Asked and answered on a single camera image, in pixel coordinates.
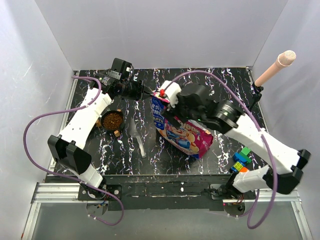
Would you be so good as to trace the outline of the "pink cat food bag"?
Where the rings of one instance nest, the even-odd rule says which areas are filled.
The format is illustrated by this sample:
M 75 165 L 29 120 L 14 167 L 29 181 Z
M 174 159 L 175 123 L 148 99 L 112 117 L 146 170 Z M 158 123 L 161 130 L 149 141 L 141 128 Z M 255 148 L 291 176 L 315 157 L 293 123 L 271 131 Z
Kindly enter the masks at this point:
M 201 158 L 210 149 L 214 137 L 211 132 L 194 120 L 182 123 L 180 127 L 174 127 L 161 111 L 165 109 L 165 104 L 169 101 L 159 97 L 158 92 L 154 92 L 151 98 L 151 110 L 154 125 L 160 135 L 183 153 Z

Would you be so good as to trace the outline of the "clear plastic scoop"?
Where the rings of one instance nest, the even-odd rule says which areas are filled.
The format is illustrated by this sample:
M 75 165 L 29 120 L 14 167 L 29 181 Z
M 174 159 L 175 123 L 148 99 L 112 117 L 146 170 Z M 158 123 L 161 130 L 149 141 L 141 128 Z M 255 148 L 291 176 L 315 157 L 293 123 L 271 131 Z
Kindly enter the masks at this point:
M 132 117 L 130 118 L 130 123 L 129 123 L 129 134 L 130 134 L 131 137 L 136 138 L 137 143 L 139 145 L 141 157 L 142 158 L 146 158 L 147 155 L 146 155 L 146 151 L 145 151 L 145 148 L 144 148 L 144 144 L 142 142 L 142 137 L 138 133 L 135 121 L 134 121 L 134 119 Z

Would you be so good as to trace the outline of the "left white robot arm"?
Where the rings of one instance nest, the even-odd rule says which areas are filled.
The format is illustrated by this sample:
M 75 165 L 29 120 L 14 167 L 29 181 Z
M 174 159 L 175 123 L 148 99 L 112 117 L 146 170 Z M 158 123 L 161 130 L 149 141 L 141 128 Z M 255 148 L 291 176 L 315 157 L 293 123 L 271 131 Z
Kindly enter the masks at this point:
M 115 97 L 129 100 L 144 100 L 151 90 L 143 82 L 133 79 L 134 67 L 130 62 L 115 58 L 111 68 L 95 77 L 86 77 L 89 87 L 70 122 L 57 136 L 48 139 L 48 146 L 57 164 L 72 172 L 83 183 L 90 186 L 89 194 L 95 200 L 106 196 L 103 177 L 92 165 L 92 157 L 84 151 L 87 138 L 101 113 Z

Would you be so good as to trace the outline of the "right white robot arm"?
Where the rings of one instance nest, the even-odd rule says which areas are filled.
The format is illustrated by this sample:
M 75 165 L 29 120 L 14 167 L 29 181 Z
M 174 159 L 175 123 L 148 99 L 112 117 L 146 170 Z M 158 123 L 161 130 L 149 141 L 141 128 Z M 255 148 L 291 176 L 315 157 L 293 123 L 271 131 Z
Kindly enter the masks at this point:
M 170 81 L 162 84 L 159 95 L 165 97 L 162 115 L 174 127 L 194 121 L 238 141 L 267 163 L 257 170 L 234 173 L 225 186 L 230 198 L 264 188 L 288 195 L 300 184 L 310 152 L 288 147 L 264 129 L 258 130 L 249 115 L 229 100 L 214 101 L 204 85 L 191 83 L 180 87 Z

